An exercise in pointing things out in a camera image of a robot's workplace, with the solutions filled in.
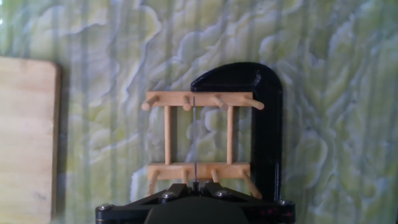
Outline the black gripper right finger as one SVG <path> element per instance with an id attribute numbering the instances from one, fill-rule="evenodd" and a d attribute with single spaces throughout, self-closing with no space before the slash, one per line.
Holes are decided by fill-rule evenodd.
<path id="1" fill-rule="evenodd" d="M 233 205 L 243 212 L 249 223 L 295 223 L 295 203 L 291 200 L 266 202 L 215 182 L 197 188 L 197 194 Z"/>

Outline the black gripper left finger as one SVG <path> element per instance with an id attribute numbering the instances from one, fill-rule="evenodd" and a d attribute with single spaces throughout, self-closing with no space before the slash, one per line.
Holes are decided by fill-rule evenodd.
<path id="1" fill-rule="evenodd" d="M 193 196 L 187 184 L 172 184 L 170 188 L 146 196 L 127 205 L 102 204 L 95 208 L 96 224 L 144 223 L 150 211 L 158 205 Z"/>

